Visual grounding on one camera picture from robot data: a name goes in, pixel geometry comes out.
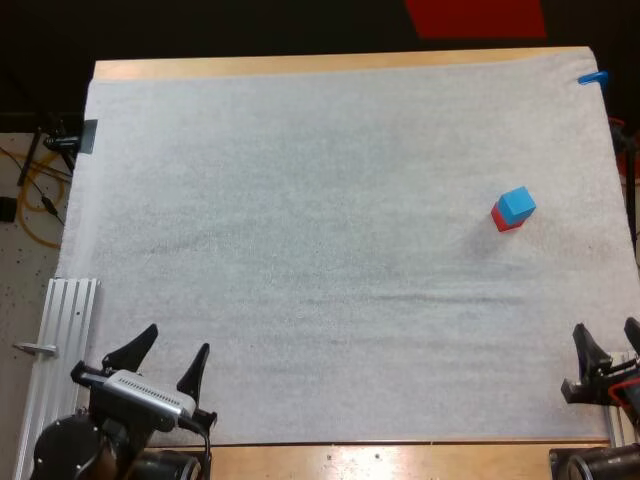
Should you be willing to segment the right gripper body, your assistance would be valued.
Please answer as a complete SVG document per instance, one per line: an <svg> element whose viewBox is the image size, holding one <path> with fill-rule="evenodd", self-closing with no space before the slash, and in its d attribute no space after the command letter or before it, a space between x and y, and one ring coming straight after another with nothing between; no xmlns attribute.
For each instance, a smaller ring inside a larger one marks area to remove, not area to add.
<svg viewBox="0 0 640 480"><path fill-rule="evenodd" d="M639 364L627 360L615 364L612 359L589 363L580 370L577 382L565 379L561 393L569 404L594 404L603 406L629 406L625 392L639 384Z"/></svg>

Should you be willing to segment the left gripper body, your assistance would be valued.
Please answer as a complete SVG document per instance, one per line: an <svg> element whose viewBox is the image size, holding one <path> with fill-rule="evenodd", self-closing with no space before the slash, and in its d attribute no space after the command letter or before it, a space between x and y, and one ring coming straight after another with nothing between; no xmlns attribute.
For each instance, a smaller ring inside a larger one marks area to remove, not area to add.
<svg viewBox="0 0 640 480"><path fill-rule="evenodd" d="M72 380L90 390L90 410L147 435L171 432L176 428L210 440L215 412L199 407L199 402L180 393L176 384L154 382L137 372L105 371L80 361L71 371Z"/></svg>

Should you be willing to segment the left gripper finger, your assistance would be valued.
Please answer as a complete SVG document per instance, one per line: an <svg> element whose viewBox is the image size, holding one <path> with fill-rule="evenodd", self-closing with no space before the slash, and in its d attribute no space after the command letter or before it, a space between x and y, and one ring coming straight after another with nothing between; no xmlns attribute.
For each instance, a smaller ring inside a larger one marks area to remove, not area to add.
<svg viewBox="0 0 640 480"><path fill-rule="evenodd" d="M105 355L102 360L103 369L109 372L119 370L137 372L157 336L157 325L151 324L129 343Z"/></svg>
<svg viewBox="0 0 640 480"><path fill-rule="evenodd" d="M195 403L200 400L202 378L209 353L210 345L208 343L202 344L184 375L176 384L177 390L191 397Z"/></svg>

